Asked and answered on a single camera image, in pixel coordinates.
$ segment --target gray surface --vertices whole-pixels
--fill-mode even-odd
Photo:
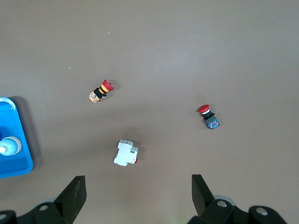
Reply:
[[[18,96],[35,169],[0,181],[0,210],[21,215],[86,175],[76,224],[183,224],[202,174],[241,209],[296,223],[298,12],[298,1],[1,0],[0,96]],[[105,78],[115,90],[94,105]],[[137,165],[113,164],[120,139],[139,148]]]

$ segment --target white circuit breaker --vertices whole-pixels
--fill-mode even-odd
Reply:
[[[133,142],[121,139],[118,143],[118,154],[114,159],[114,163],[126,166],[129,163],[137,163],[138,148],[133,147]]]

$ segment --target blue tray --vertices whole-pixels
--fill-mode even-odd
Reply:
[[[17,137],[22,148],[16,155],[0,154],[0,178],[27,174],[33,168],[17,108],[11,99],[3,97],[0,98],[0,140],[8,136]]]

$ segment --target metal bolt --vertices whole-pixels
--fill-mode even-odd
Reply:
[[[48,208],[48,205],[43,205],[39,208],[40,211],[45,211]]]
[[[3,213],[3,214],[0,215],[0,220],[5,219],[6,217],[7,217],[7,214]]]
[[[266,209],[263,209],[263,208],[261,208],[261,207],[256,208],[256,212],[257,212],[258,214],[262,215],[262,216],[266,216],[266,215],[268,215]]]
[[[219,207],[222,207],[222,208],[226,208],[228,205],[225,203],[225,201],[218,201],[217,202],[217,205],[219,206]]]

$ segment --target red button cap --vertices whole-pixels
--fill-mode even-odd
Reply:
[[[204,113],[204,112],[208,111],[209,108],[210,108],[210,105],[208,105],[208,104],[207,105],[203,105],[200,108],[198,108],[198,112]]]
[[[104,80],[103,85],[104,85],[104,87],[105,87],[106,89],[108,89],[109,91],[110,91],[110,90],[113,90],[113,86],[112,86],[112,84],[111,84],[109,81]]]

